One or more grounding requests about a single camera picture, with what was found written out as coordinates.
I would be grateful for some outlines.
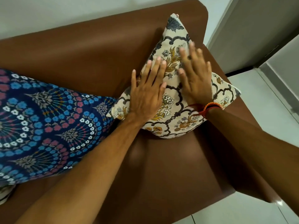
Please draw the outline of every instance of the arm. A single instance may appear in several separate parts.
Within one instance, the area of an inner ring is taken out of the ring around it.
[[[186,72],[179,69],[179,74],[188,104],[212,102],[211,64],[192,43],[191,60],[180,52]],[[299,215],[299,148],[219,108],[210,109],[206,118]]]
[[[149,74],[151,61],[148,61],[138,87],[136,71],[132,72],[130,113],[124,122],[38,199],[16,224],[94,221],[138,131],[161,106],[166,88],[166,83],[162,83],[166,62],[161,66],[160,62],[156,61]]]

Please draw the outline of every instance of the blue floral dress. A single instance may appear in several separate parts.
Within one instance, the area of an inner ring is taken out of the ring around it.
[[[115,101],[0,69],[0,186],[71,169],[109,134]]]

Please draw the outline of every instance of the hand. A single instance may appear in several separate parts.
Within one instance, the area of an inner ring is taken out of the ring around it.
[[[184,69],[178,69],[183,85],[182,93],[188,105],[213,102],[212,94],[212,67],[210,62],[205,62],[202,50],[195,50],[194,42],[189,43],[191,60],[184,48],[180,48],[180,55],[184,63]]]
[[[161,57],[158,57],[150,71],[151,65],[152,61],[148,60],[138,86],[136,84],[136,71],[133,70],[132,72],[128,117],[137,121],[141,126],[152,119],[161,107],[166,88],[166,82],[163,82],[166,61],[161,63]]]

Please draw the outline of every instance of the floral print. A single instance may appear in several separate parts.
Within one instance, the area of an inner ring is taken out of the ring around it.
[[[0,69],[0,187],[71,169],[109,134],[115,101]]]
[[[149,59],[155,61],[158,56],[166,60],[167,66],[163,81],[167,82],[162,105],[153,119],[143,126],[143,129],[152,132],[161,138],[173,138],[186,134],[202,124],[206,119],[190,108],[181,94],[180,79],[177,70],[184,67],[179,54],[180,47],[186,49],[189,55],[189,35],[178,16],[172,14],[168,19],[163,37],[156,45]],[[232,103],[240,91],[231,84],[223,81],[217,74],[212,73],[212,99],[223,107]],[[130,95],[127,89],[117,103],[108,112],[108,117],[124,120],[129,112]]]

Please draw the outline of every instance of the cream floral cushion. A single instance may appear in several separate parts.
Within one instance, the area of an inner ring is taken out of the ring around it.
[[[182,67],[179,48],[188,50],[189,35],[176,14],[168,19],[163,37],[153,50],[150,60],[155,61],[161,56],[167,62],[164,82],[167,82],[162,106],[153,119],[143,126],[143,129],[151,131],[161,138],[173,138],[186,134],[198,127],[204,121],[202,116],[194,109],[188,107],[181,94],[181,83],[177,70]],[[223,107],[232,103],[240,95],[240,91],[231,84],[223,81],[217,74],[212,73],[212,90],[214,102]],[[107,117],[124,120],[129,112],[130,88],[128,88],[112,106]]]

